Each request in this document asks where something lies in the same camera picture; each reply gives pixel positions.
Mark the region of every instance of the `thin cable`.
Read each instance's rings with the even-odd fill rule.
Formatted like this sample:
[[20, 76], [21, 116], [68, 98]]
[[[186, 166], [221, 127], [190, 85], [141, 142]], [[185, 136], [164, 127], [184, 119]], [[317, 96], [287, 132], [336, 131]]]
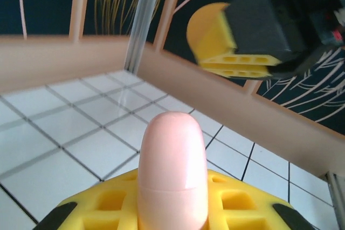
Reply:
[[20, 17], [22, 19], [23, 36], [24, 36], [24, 40], [26, 40], [27, 39], [27, 31], [26, 31], [26, 22], [25, 22], [24, 2], [23, 2], [23, 0], [19, 0], [19, 6], [20, 6]]

